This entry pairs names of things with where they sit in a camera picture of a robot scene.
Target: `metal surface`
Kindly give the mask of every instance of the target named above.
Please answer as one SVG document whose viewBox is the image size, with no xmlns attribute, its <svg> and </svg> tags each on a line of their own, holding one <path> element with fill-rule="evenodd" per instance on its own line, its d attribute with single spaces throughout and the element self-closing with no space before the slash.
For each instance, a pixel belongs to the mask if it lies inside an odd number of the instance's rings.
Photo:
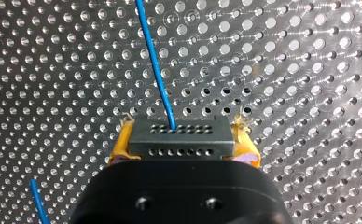
<svg viewBox="0 0 362 224">
<path fill-rule="evenodd" d="M 242 108 L 296 223 L 362 223 L 362 0 L 148 1 L 181 119 Z M 0 0 L 0 223 L 53 223 L 121 112 L 165 119 L 133 1 Z"/>
<path fill-rule="evenodd" d="M 132 129 L 129 151 L 142 159 L 219 160 L 233 155 L 234 140 L 226 117 L 179 120 L 177 130 L 169 130 L 167 120 L 139 118 Z"/>
</svg>

